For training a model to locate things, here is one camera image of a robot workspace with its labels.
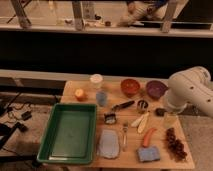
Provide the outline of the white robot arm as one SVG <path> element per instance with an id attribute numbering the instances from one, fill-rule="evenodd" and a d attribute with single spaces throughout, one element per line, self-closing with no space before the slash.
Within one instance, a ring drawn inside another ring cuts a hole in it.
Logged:
<path id="1" fill-rule="evenodd" d="M 213 118 L 213 90 L 209 88 L 210 82 L 210 72 L 201 66 L 172 74 L 163 97 L 164 108 L 179 114 L 187 107 L 187 103 L 191 103 Z"/>

